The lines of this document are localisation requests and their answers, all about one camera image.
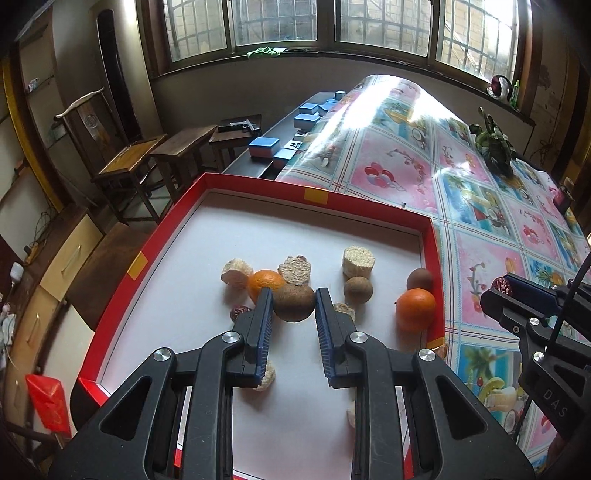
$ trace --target window frame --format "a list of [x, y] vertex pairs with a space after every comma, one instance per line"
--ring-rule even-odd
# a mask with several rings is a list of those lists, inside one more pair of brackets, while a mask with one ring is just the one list
[[[464, 70], [460, 70], [442, 61], [437, 60], [437, 48], [439, 38], [443, 36], [445, 20], [445, 3], [453, 0], [430, 0], [431, 3], [431, 26], [429, 33], [429, 45], [427, 56], [423, 57], [406, 51], [396, 50], [388, 47], [378, 47], [360, 43], [350, 43], [340, 40], [340, 19], [341, 19], [341, 0], [318, 0], [316, 4], [316, 25], [317, 40], [295, 40], [295, 41], [270, 41], [262, 43], [253, 43], [243, 46], [237, 46], [234, 38], [234, 25], [232, 18], [232, 0], [222, 0], [224, 31], [226, 36], [226, 48], [198, 54], [185, 59], [172, 61], [168, 37], [164, 21], [164, 2], [163, 0], [140, 0], [139, 7], [144, 23], [141, 29], [142, 36], [145, 38], [145, 56], [149, 61], [149, 71], [152, 77], [158, 77], [164, 73], [180, 70], [186, 67], [200, 65], [215, 60], [231, 59], [240, 57], [247, 52], [256, 50], [259, 47], [286, 47], [286, 48], [306, 48], [310, 51], [331, 53], [349, 53], [360, 54], [366, 57], [374, 57], [382, 60], [395, 62], [404, 62], [412, 66], [431, 70], [444, 77], [448, 77], [464, 85], [486, 92], [490, 85], [486, 80], [481, 79]], [[526, 54], [533, 55], [532, 48], [526, 49], [525, 44], [530, 34], [531, 24], [531, 6], [528, 6], [527, 0], [517, 0], [518, 4], [518, 40], [517, 40], [517, 58], [515, 61], [515, 70], [513, 78], [514, 83], [521, 79], [524, 74], [524, 57]], [[154, 28], [154, 24], [160, 22], [159, 28]], [[163, 55], [155, 55], [152, 49], [164, 50], [167, 52], [166, 61], [162, 60]]]

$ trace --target drawer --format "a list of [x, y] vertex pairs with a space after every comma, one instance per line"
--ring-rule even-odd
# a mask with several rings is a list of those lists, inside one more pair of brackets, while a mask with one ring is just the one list
[[34, 373], [41, 347], [56, 315], [59, 302], [42, 287], [37, 287], [22, 316], [10, 349], [4, 384], [6, 418], [23, 425], [29, 396], [25, 374]]
[[74, 277], [103, 237], [88, 215], [61, 246], [41, 279], [41, 286], [62, 301]]

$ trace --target red plastic bag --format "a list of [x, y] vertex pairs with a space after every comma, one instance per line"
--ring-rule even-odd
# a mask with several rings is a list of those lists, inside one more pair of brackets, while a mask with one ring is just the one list
[[57, 378], [25, 375], [29, 396], [46, 429], [72, 436], [64, 387]]

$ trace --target plastic tablecloth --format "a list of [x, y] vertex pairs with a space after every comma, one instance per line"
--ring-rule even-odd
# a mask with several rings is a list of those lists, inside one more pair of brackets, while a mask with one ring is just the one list
[[[277, 177], [432, 218], [447, 363], [509, 433], [526, 400], [518, 339], [482, 313], [480, 295], [506, 273], [565, 284], [589, 252], [572, 213], [563, 217], [554, 206], [548, 174], [521, 161], [513, 166], [511, 180], [491, 174], [462, 120], [419, 85], [372, 75], [319, 120]], [[563, 334], [583, 340], [568, 326]], [[555, 435], [532, 406], [519, 446], [534, 467], [544, 465]]]

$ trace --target kiwi fruit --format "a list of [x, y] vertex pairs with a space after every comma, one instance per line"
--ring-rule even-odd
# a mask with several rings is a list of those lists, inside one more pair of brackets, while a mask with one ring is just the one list
[[273, 310], [286, 322], [306, 320], [316, 307], [314, 290], [308, 285], [286, 284], [273, 292]]
[[343, 293], [350, 303], [365, 303], [374, 294], [374, 286], [365, 277], [353, 277], [345, 283]]
[[407, 290], [422, 288], [433, 293], [433, 274], [426, 268], [413, 270], [407, 278]]

